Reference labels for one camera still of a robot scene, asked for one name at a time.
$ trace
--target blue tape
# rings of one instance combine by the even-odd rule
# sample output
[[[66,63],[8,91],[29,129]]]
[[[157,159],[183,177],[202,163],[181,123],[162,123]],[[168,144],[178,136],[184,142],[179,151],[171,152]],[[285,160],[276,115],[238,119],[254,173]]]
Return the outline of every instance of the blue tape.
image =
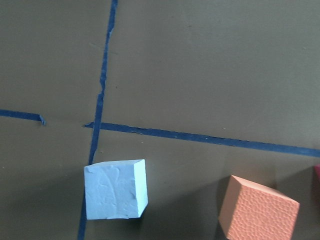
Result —
[[[85,125],[86,128],[92,128],[93,122]],[[123,133],[135,133],[154,137],[162,137],[169,139],[180,139],[187,141],[194,141],[207,144],[225,145],[239,148],[256,149],[270,152],[304,155],[310,157],[320,157],[320,149],[312,149],[298,146],[288,146],[281,144],[264,143],[258,141],[246,141],[232,138],[222,138],[216,136],[208,136],[201,134],[192,134],[186,132],[167,131],[152,128],[140,128],[127,125],[113,124],[113,123],[101,123],[100,128],[102,130],[117,131]]]
[[[40,114],[36,113],[0,109],[0,116],[39,121],[42,125],[46,125],[46,120]]]
[[[111,7],[110,7],[108,29],[106,32],[106,39],[105,39],[105,45],[104,45],[102,66],[101,66],[101,75],[100,75],[101,92],[98,94],[98,97],[97,97],[96,107],[95,107],[95,117],[94,117],[94,122],[92,123],[93,133],[92,133],[88,165],[93,164],[97,147],[98,147],[99,133],[101,129],[101,118],[102,118],[102,112],[104,108],[105,90],[106,90],[106,83],[107,83],[107,77],[108,77],[107,72],[108,72],[109,41],[110,41],[112,31],[115,27],[117,6],[118,6],[118,0],[112,0]],[[79,230],[78,230],[78,236],[77,236],[78,240],[83,240],[85,238],[86,224],[87,224],[86,215],[87,215],[86,199],[85,199],[85,194],[83,194],[81,216],[80,216]]]

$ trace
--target short blue tape strip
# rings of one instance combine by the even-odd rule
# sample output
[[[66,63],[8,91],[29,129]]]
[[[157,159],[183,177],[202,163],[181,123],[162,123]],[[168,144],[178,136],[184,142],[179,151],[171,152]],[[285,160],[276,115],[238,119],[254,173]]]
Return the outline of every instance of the short blue tape strip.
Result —
[[[106,32],[106,39],[105,39],[105,45],[104,45],[101,75],[100,75],[101,92],[98,94],[98,97],[97,97],[96,107],[95,107],[95,117],[94,117],[94,122],[92,123],[93,133],[92,133],[88,165],[93,164],[97,147],[98,147],[99,133],[101,129],[102,111],[104,108],[106,82],[107,82],[107,76],[108,76],[107,72],[108,72],[109,41],[110,41],[112,31],[115,27],[117,6],[118,6],[118,0],[112,0],[111,7],[110,7],[108,29]],[[78,230],[78,236],[77,236],[78,240],[85,239],[86,224],[87,224],[86,199],[85,199],[85,194],[83,194],[81,217],[80,217],[79,230]]]
[[[93,122],[85,125],[86,128],[92,128]],[[304,155],[310,157],[320,157],[320,149],[312,149],[298,146],[288,146],[281,144],[264,143],[257,141],[246,141],[231,138],[222,138],[216,136],[208,136],[201,134],[192,134],[186,132],[167,131],[152,128],[140,128],[127,125],[113,124],[113,123],[101,123],[102,130],[117,131],[123,133],[135,133],[154,137],[162,137],[169,139],[180,139],[187,141],[194,141],[207,144],[225,145],[239,148],[256,149],[270,152]]]
[[[0,116],[39,121],[42,125],[46,125],[46,120],[40,114],[36,113],[0,109]]]

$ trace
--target cube's side face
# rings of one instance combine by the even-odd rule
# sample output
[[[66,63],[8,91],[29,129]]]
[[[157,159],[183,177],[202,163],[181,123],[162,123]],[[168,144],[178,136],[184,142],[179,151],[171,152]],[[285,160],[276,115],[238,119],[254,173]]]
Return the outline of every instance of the cube's side face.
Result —
[[[240,189],[241,184],[233,176],[231,176],[219,215],[219,222],[226,236],[228,236],[229,228],[232,223]]]
[[[230,240],[290,240],[299,203],[242,186],[227,235]]]
[[[133,164],[87,166],[84,182],[87,219],[138,217]]]
[[[148,205],[146,163],[144,159],[134,164],[134,177],[138,217],[140,217]]]

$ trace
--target blue cube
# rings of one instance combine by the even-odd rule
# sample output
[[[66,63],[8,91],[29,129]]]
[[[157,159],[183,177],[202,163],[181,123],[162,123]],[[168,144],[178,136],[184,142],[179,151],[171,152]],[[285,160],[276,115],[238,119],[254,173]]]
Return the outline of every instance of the blue cube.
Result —
[[[84,167],[86,218],[139,218],[148,204],[144,159]]]

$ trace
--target gray surface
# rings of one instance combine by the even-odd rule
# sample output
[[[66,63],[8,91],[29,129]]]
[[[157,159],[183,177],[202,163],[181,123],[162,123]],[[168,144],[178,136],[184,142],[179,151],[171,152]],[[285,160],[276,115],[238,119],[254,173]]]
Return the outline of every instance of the gray surface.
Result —
[[[1,239],[76,239],[110,1],[0,1]],[[104,122],[319,145],[318,1],[120,1]],[[301,203],[320,236],[320,158],[102,131],[95,161],[146,159],[143,218],[93,220],[86,240],[223,239],[228,176]]]

